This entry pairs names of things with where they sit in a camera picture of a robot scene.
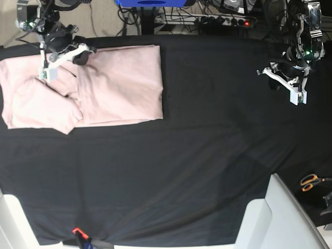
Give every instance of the black table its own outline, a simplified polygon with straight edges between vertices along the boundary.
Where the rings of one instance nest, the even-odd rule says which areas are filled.
[[[308,104],[271,91],[256,70],[270,46],[224,37],[89,40],[161,46],[164,120],[132,126],[11,130],[0,123],[0,187],[17,196],[41,244],[92,237],[135,246],[234,243],[246,205],[277,172],[316,225],[331,185],[300,193],[307,173],[332,175],[332,64],[309,78]],[[35,54],[0,50],[0,59]]]

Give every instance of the folded shirt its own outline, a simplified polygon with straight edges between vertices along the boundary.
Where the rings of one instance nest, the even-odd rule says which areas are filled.
[[[119,126],[162,119],[159,46],[108,48],[86,66],[66,62],[39,80],[40,55],[0,61],[2,117],[9,129]]]

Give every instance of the blue box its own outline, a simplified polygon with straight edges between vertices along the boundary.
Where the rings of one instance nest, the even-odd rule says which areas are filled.
[[[124,8],[130,7],[184,7],[191,0],[117,0],[116,3]]]

